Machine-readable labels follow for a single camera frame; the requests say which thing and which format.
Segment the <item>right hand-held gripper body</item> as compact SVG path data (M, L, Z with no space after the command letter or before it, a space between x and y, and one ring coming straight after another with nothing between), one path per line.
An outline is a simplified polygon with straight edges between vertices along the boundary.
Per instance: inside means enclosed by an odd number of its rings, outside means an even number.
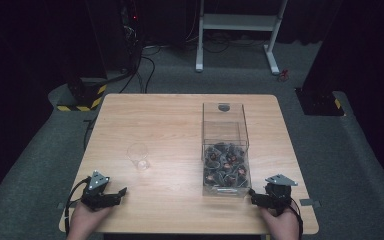
M294 214L297 212L291 207L293 198L291 197L292 186L297 186L298 183L283 174L277 174L266 178L267 185L265 186L267 194L267 202L265 208L272 209L276 215L281 215L286 209L291 210Z

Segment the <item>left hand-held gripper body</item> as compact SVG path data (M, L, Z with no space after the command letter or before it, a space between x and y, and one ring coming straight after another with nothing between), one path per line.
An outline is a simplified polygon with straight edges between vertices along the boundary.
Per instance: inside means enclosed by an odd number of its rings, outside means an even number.
M93 211L113 206L113 196L104 194L108 183L109 178L95 170L83 190L81 202Z

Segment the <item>clear plastic cup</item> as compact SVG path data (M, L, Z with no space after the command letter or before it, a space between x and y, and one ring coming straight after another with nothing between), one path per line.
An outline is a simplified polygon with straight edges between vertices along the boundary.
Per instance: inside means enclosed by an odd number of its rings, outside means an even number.
M130 145L127 149L127 157L137 170L144 171L150 167L147 159L148 148L145 144L134 143Z

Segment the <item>clear plastic box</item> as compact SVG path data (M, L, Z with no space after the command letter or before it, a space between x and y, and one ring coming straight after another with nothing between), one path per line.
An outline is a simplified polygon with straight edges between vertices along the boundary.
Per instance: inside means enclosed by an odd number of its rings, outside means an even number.
M202 112L202 154L209 145L233 143L249 149L249 138L244 105L241 103L205 102ZM208 187L203 183L203 194L207 196L245 197L251 188Z

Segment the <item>black yellow striped stand base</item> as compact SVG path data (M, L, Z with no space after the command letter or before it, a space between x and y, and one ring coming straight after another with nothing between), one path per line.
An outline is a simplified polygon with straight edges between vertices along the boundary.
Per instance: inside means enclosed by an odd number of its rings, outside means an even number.
M56 109L64 112L93 111L101 103L106 87L106 84L89 84L81 80L68 82Z

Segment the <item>dark equipment rack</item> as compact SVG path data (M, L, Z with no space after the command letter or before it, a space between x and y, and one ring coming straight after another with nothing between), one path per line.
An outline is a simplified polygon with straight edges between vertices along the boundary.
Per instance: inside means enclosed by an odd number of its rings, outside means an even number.
M129 72L137 71L143 47L143 25L138 0L118 0L124 44L129 57Z

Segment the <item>white metal stand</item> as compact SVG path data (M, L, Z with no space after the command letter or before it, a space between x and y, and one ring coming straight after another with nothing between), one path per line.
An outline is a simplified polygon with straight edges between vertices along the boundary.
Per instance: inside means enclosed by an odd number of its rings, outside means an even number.
M273 48L283 21L287 3L288 0L282 0L276 15L265 16L206 13L205 0L200 0L195 70L202 72L204 69L203 38L205 30L259 31L271 33L269 43L263 46L263 50L271 73L273 75L279 75L281 71L275 60Z

